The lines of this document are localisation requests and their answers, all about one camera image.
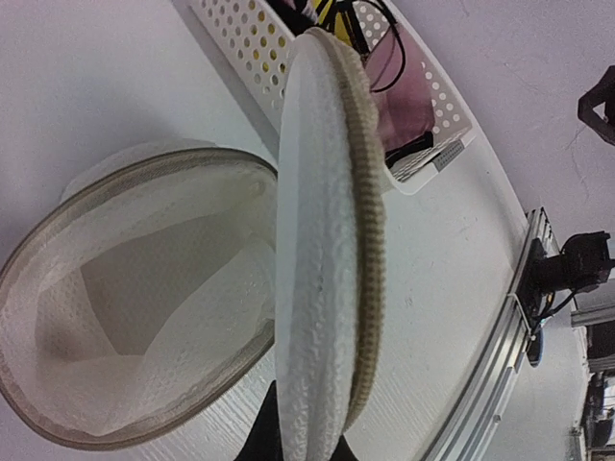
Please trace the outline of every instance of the metal frame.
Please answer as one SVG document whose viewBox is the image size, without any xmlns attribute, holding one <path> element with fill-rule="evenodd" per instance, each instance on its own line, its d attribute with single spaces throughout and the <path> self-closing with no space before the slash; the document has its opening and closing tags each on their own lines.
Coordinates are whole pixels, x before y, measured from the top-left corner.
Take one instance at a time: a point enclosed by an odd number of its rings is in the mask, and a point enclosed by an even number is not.
<svg viewBox="0 0 615 461">
<path fill-rule="evenodd" d="M 516 297 L 534 238 L 551 248 L 553 233 L 544 210 L 529 213 L 529 229 L 498 320 L 447 422 L 421 461 L 481 459 L 508 404 L 529 343 Z"/>
</svg>

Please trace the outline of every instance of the black object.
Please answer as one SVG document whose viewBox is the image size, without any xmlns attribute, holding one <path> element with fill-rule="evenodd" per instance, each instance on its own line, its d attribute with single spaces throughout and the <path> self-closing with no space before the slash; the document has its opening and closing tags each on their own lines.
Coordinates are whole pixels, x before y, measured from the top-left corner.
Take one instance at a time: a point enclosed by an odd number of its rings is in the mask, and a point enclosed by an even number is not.
<svg viewBox="0 0 615 461">
<path fill-rule="evenodd" d="M 278 417 L 278 395 L 276 381 L 262 401 L 254 425 L 248 434 L 243 449 L 234 461 L 283 461 L 280 419 Z M 358 461 L 350 450 L 346 439 L 339 439 L 331 461 Z"/>
<path fill-rule="evenodd" d="M 402 158 L 406 158 L 412 154 L 416 154 L 417 152 L 424 151 L 430 147 L 433 147 L 433 133 L 425 132 L 422 136 L 412 139 L 404 146 L 388 151 L 384 156 L 384 163 L 386 163 L 386 166 L 390 169 Z"/>
<path fill-rule="evenodd" d="M 540 365 L 540 361 L 542 360 L 543 344 L 542 329 L 538 329 L 534 334 L 534 339 L 529 342 L 527 351 L 529 365 L 533 368 Z"/>
<path fill-rule="evenodd" d="M 604 104 L 605 120 L 594 111 L 600 104 Z M 611 65 L 596 86 L 578 100 L 578 118 L 615 146 L 615 65 Z"/>
<path fill-rule="evenodd" d="M 573 235 L 560 255 L 534 262 L 532 277 L 543 294 L 560 290 L 588 293 L 608 280 L 615 259 L 608 253 L 604 231 Z"/>
<path fill-rule="evenodd" d="M 532 240 L 528 263 L 516 292 L 529 323 L 527 355 L 532 367 L 538 366 L 542 359 L 544 322 L 563 309 L 577 293 L 590 292 L 608 281 L 611 269 L 615 268 L 615 259 L 611 259 L 606 244 L 609 238 L 604 231 L 573 235 L 561 253 L 552 257 L 546 257 L 538 238 Z M 553 307 L 555 292 L 561 290 L 571 290 L 571 293 Z M 545 306 L 541 307 L 545 296 Z"/>
<path fill-rule="evenodd" d="M 283 0 L 267 0 L 267 3 L 273 11 L 280 17 L 283 23 L 290 29 L 293 35 L 298 36 L 305 32 L 310 27 L 314 27 L 314 21 L 301 13 L 301 10 L 295 10 L 288 6 Z"/>
</svg>

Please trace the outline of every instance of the black clamp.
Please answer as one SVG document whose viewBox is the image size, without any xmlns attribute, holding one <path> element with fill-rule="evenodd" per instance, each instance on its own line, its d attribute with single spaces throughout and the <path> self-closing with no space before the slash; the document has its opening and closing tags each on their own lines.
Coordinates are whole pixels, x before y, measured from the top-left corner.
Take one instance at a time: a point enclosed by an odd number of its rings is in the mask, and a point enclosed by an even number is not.
<svg viewBox="0 0 615 461">
<path fill-rule="evenodd" d="M 604 119 L 594 111 L 600 104 L 604 104 Z M 615 65 L 611 65 L 598 84 L 578 100 L 578 118 L 615 146 Z"/>
</svg>

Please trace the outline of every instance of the case lid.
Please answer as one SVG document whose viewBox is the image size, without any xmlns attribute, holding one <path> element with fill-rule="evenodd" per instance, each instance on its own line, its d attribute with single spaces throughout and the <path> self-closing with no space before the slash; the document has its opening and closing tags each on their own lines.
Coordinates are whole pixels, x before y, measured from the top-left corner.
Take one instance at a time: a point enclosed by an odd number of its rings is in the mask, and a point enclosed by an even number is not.
<svg viewBox="0 0 615 461">
<path fill-rule="evenodd" d="M 280 142 L 276 376 L 284 459 L 329 459 L 367 400 L 383 286 L 383 151 L 358 54 L 293 42 Z"/>
</svg>

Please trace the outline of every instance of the white wall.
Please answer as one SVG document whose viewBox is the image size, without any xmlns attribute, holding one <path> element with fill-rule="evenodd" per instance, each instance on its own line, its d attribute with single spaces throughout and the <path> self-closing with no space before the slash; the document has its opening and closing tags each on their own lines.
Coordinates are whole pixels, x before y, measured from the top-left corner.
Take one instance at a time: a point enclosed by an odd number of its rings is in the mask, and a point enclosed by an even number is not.
<svg viewBox="0 0 615 461">
<path fill-rule="evenodd" d="M 394 0 L 444 65 L 526 209 L 560 243 L 615 232 L 615 147 L 577 121 L 577 100 L 615 63 L 612 0 Z M 615 303 L 615 282 L 579 299 Z"/>
</svg>

